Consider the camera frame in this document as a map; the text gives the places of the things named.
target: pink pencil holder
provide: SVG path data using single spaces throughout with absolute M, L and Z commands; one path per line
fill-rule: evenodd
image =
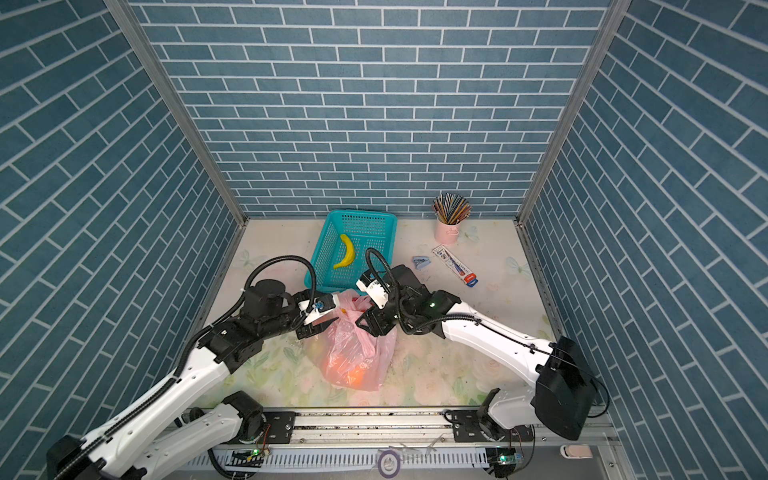
M 446 225 L 435 220 L 435 240 L 441 245 L 453 245 L 458 240 L 458 224 Z

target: floral tablecloth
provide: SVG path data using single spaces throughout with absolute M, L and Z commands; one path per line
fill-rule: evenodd
M 551 327 L 512 222 L 466 223 L 459 244 L 450 250 L 475 271 L 476 287 L 464 286 L 432 256 L 435 244 L 429 220 L 400 220 L 392 263 L 409 265 L 415 255 L 430 256 L 432 264 L 416 275 L 431 290 L 451 291 L 511 328 L 551 339 Z M 279 240 L 259 235 L 264 228 Z M 321 220 L 250 222 L 220 291 L 223 298 L 217 298 L 209 321 L 216 318 L 217 307 L 225 310 L 239 296 L 248 273 L 267 258 L 286 253 L 310 258 L 321 228 Z M 290 292 L 302 289 L 303 270 L 289 263 L 281 265 L 271 267 L 265 275 L 283 281 Z M 397 332 L 392 363 L 378 392 L 340 388 L 328 383 L 307 358 L 307 341 L 294 335 L 268 339 L 261 353 L 197 404 L 213 407 L 230 393 L 244 390 L 269 407 L 475 405 L 496 387 L 526 388 L 520 377 L 474 349 L 437 335 L 407 336 L 402 331 Z

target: aluminum frame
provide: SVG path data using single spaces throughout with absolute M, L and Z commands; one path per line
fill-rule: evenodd
M 478 441 L 457 443 L 453 440 L 452 425 L 442 416 L 446 409 L 472 409 L 472 406 L 419 406 L 419 407 L 347 407 L 265 409 L 267 412 L 290 411 L 296 413 L 291 442 L 274 445 L 275 449 L 350 449 L 355 447 L 386 448 L 407 445 L 422 449 L 427 446 L 503 446 L 507 442 Z M 599 413 L 595 406 L 591 413 Z M 563 439 L 547 427 L 537 424 L 536 442 L 548 445 L 620 445 L 618 435 L 607 417 L 588 422 L 577 441 Z M 217 449 L 242 449 L 240 445 L 219 445 Z
M 174 87 L 173 82 L 170 81 L 165 67 L 163 67 L 162 62 L 157 56 L 157 52 L 152 48 L 149 37 L 147 37 L 147 33 L 139 24 L 133 9 L 127 0 L 104 0 L 104 3 L 112 14 L 112 18 L 114 18 L 114 21 L 123 32 L 123 35 L 125 35 L 125 39 L 131 45 L 139 62 L 144 66 L 144 70 L 168 107 L 170 114 L 174 116 L 176 123 L 181 129 L 181 133 L 189 141 L 200 164 L 203 165 L 219 195 L 221 195 L 227 208 L 235 217 L 237 224 L 241 227 L 244 226 L 247 219 L 245 212 L 243 212 L 240 203 L 230 189 L 227 179 L 224 178 L 218 165 L 216 165 L 214 156 L 208 149 L 187 108 L 184 106 L 179 92 Z
M 232 264 L 232 260 L 234 259 L 235 254 L 237 253 L 237 248 L 240 246 L 240 241 L 243 239 L 243 235 L 245 234 L 245 229 L 248 227 L 248 221 L 249 220 L 246 219 L 246 222 L 237 228 L 237 231 L 232 237 L 232 240 L 230 241 L 230 245 L 227 247 L 227 252 L 224 254 L 224 258 L 221 260 L 221 264 L 219 265 L 219 268 L 216 270 L 216 275 L 214 276 L 214 279 L 211 282 L 210 288 L 208 289 L 208 291 L 205 294 L 205 297 L 203 298 L 203 303 L 200 305 L 200 308 L 197 310 L 197 314 L 195 315 L 194 321 L 192 322 L 192 327 L 190 328 L 190 331 L 187 334 L 187 340 L 189 340 L 189 338 L 191 338 L 192 335 L 197 333 L 199 329 L 203 328 L 205 324 L 205 319 L 208 318 L 208 314 L 210 313 L 210 309 L 214 307 L 214 301 L 216 301 L 216 296 L 219 294 L 219 291 L 221 290 L 221 284 L 224 282 L 224 276 L 227 275 L 227 270 Z
M 526 230 L 525 225 L 517 223 L 515 225 L 515 230 L 518 232 L 518 238 L 523 247 L 523 253 L 525 253 L 525 259 L 528 261 L 528 266 L 531 267 L 531 275 L 538 288 L 541 302 L 544 304 L 544 310 L 547 312 L 547 317 L 549 317 L 549 324 L 552 327 L 554 337 L 555 339 L 559 339 L 561 336 L 565 335 L 565 326 L 558 305 L 554 301 L 552 291 L 549 289 L 549 283 L 547 283 L 547 280 L 544 277 L 544 269 L 538 261 L 538 256 L 533 249 L 531 237 L 528 235 L 528 230 Z
M 608 47 L 611 46 L 611 42 L 614 40 L 616 31 L 621 24 L 621 20 L 624 19 L 624 14 L 627 12 L 630 3 L 631 0 L 613 0 L 605 13 L 605 17 L 598 30 L 598 35 L 594 39 L 594 44 L 589 49 L 587 60 L 584 62 L 584 66 L 581 68 L 581 72 L 579 72 L 579 76 L 576 79 L 574 89 L 565 103 L 558 126 L 550 137 L 547 150 L 544 152 L 541 163 L 533 176 L 531 186 L 528 188 L 528 192 L 523 199 L 523 204 L 520 206 L 518 222 L 521 224 L 525 224 L 525 221 L 528 220 L 533 212 L 536 200 L 541 195 L 541 189 L 544 188 L 549 173 L 552 171 L 554 163 L 563 149 L 565 138 L 571 131 L 576 115 L 581 109 L 581 104 L 584 103 L 584 99 L 587 97 L 587 93 L 589 93 L 589 87 L 592 86 L 592 81 L 598 74 L 600 65 L 603 63 L 605 54 L 608 52 Z

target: banana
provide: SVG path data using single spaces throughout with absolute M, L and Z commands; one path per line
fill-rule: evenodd
M 352 245 L 352 241 L 347 235 L 344 235 L 343 233 L 341 236 L 339 236 L 339 238 L 342 242 L 344 242 L 344 245 L 346 245 L 346 254 L 340 262 L 333 266 L 334 270 L 343 266 L 350 266 L 352 265 L 352 262 L 355 261 L 355 246 Z

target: plastic basket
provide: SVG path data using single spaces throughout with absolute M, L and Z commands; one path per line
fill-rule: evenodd
M 317 275 L 317 290 L 323 293 L 339 292 L 349 288 L 357 290 L 356 283 L 360 275 L 368 269 L 365 252 L 369 247 L 377 249 L 387 262 L 392 262 L 392 250 L 395 247 L 397 217 L 392 214 L 366 212 L 360 210 L 334 210 L 323 225 L 317 240 L 312 265 Z M 355 261 L 350 266 L 333 269 L 344 258 L 346 247 L 339 238 L 346 234 L 355 246 Z M 374 266 L 380 267 L 376 258 Z M 310 274 L 304 277 L 304 284 L 310 287 Z

